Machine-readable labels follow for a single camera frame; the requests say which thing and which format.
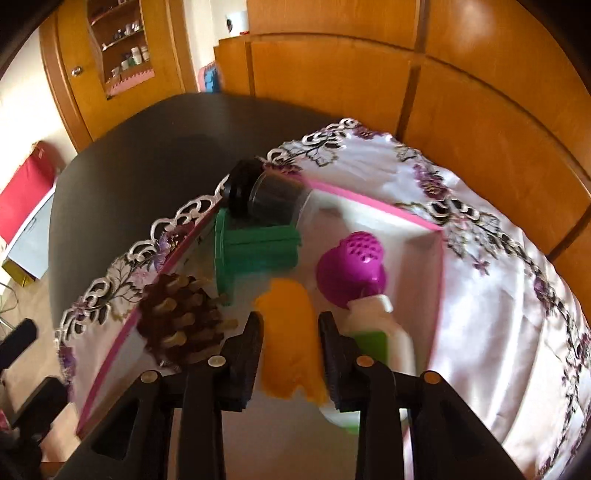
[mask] purple flower embroidery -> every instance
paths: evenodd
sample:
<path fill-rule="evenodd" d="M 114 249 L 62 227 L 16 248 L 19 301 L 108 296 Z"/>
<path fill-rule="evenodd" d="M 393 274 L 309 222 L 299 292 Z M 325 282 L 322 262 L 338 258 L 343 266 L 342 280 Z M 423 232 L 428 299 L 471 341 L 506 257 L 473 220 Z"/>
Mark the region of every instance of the purple flower embroidery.
<path fill-rule="evenodd" d="M 584 414 L 583 423 L 581 424 L 581 429 L 579 430 L 579 436 L 578 436 L 578 438 L 576 439 L 575 443 L 573 444 L 573 446 L 570 449 L 570 459 L 569 459 L 567 465 L 571 462 L 571 460 L 573 459 L 574 455 L 577 453 L 577 450 L 579 449 L 579 446 L 583 442 L 583 438 L 584 438 L 585 432 L 587 432 L 587 424 L 589 423 L 589 420 L 590 419 L 591 419 L 591 403 L 589 403 L 589 405 L 587 407 L 587 411 Z"/>
<path fill-rule="evenodd" d="M 548 287 L 548 282 L 542 280 L 538 275 L 535 276 L 534 280 L 534 292 L 535 296 L 538 297 L 538 300 L 548 313 L 553 306 L 552 299 L 550 298 L 550 289 Z"/>
<path fill-rule="evenodd" d="M 550 470 L 551 466 L 552 466 L 552 458 L 548 457 L 546 459 L 546 461 L 540 467 L 540 470 L 538 470 L 537 474 L 534 477 L 534 480 L 540 480 L 548 472 L 548 470 Z"/>
<path fill-rule="evenodd" d="M 581 335 L 579 339 L 579 344 L 577 345 L 577 349 L 575 354 L 577 358 L 581 360 L 581 364 L 585 368 L 589 368 L 589 364 L 591 363 L 591 335 L 587 332 Z"/>
<path fill-rule="evenodd" d="M 280 165 L 276 165 L 271 162 L 265 163 L 265 168 L 267 170 L 278 171 L 281 173 L 285 173 L 286 175 L 299 175 L 302 171 L 302 168 L 295 163 L 284 163 Z"/>
<path fill-rule="evenodd" d="M 128 281 L 136 287 L 145 285 L 151 280 L 150 265 L 148 267 L 137 268 L 128 278 Z"/>
<path fill-rule="evenodd" d="M 358 138 L 362 138 L 363 140 L 371 140 L 375 136 L 380 137 L 381 135 L 383 135 L 383 133 L 375 130 L 370 130 L 369 128 L 364 127 L 363 125 L 358 125 L 353 129 L 353 135 Z"/>
<path fill-rule="evenodd" d="M 449 195 L 449 189 L 443 183 L 443 177 L 436 171 L 429 171 L 425 166 L 417 163 L 413 166 L 414 178 L 425 195 L 434 200 L 444 200 Z"/>
<path fill-rule="evenodd" d="M 66 387 L 70 388 L 72 379 L 76 375 L 76 359 L 74 359 L 72 348 L 61 344 L 57 356 L 60 361 L 61 372 L 64 375 Z"/>
<path fill-rule="evenodd" d="M 171 232 L 164 232 L 156 243 L 156 253 L 152 256 L 151 262 L 156 271 L 160 272 L 166 259 L 177 248 L 180 242 L 193 230 L 194 222 L 177 225 Z"/>
<path fill-rule="evenodd" d="M 474 258 L 474 263 L 472 264 L 475 269 L 480 272 L 480 276 L 490 275 L 488 273 L 487 268 L 490 266 L 490 262 L 487 260 L 482 260 L 481 258 Z"/>
<path fill-rule="evenodd" d="M 72 304 L 72 308 L 74 309 L 74 311 L 72 313 L 74 315 L 76 315 L 77 317 L 80 315 L 84 315 L 87 307 L 88 307 L 88 301 L 82 300 L 82 297 L 79 297 L 78 301 L 75 301 Z"/>

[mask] floor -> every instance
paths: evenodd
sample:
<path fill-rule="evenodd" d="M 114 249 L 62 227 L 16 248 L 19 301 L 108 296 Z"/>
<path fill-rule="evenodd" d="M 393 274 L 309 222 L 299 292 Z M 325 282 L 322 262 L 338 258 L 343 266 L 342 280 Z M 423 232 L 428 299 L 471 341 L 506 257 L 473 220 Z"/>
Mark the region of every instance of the floor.
<path fill-rule="evenodd" d="M 12 325 L 17 325 L 23 318 L 30 318 L 38 329 L 37 340 L 4 372 L 8 395 L 17 410 L 45 377 L 60 376 L 60 366 L 54 347 L 47 275 L 26 287 L 20 287 L 13 281 L 9 285 L 17 293 L 18 305 L 14 310 L 3 313 L 2 317 Z M 4 308 L 14 305 L 14 295 L 8 289 L 2 294 L 2 305 Z M 4 335 L 0 327 L 0 339 Z M 50 434 L 41 445 L 45 460 L 62 462 L 72 454 L 79 444 L 74 434 L 77 421 L 76 409 L 69 404 L 56 418 Z"/>

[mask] yellow sponge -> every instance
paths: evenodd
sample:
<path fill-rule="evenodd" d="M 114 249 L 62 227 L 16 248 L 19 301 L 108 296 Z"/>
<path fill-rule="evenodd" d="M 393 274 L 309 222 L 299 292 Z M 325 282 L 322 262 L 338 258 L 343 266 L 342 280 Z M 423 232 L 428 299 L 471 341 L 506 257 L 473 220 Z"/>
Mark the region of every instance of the yellow sponge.
<path fill-rule="evenodd" d="M 318 405 L 326 403 L 318 321 L 307 290 L 288 278 L 273 278 L 255 310 L 264 320 L 263 390 L 288 399 L 298 387 Z"/>

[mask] black lid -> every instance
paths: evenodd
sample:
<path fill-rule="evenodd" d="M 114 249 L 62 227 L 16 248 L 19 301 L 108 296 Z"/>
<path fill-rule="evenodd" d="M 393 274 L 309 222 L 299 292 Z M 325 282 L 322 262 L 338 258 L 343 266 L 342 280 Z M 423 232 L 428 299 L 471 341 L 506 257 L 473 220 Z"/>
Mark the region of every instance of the black lid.
<path fill-rule="evenodd" d="M 230 172 L 224 184 L 223 197 L 233 217 L 240 218 L 248 215 L 248 199 L 264 170 L 261 160 L 251 158 L 240 160 Z"/>

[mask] red cushion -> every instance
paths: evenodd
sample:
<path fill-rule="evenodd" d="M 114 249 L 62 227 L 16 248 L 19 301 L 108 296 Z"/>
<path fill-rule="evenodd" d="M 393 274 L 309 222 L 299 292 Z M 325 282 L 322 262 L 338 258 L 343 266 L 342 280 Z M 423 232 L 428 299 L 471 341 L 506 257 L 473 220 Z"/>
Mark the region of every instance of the red cushion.
<path fill-rule="evenodd" d="M 0 192 L 0 236 L 10 243 L 29 214 L 53 187 L 56 172 L 44 150 L 33 152 Z"/>

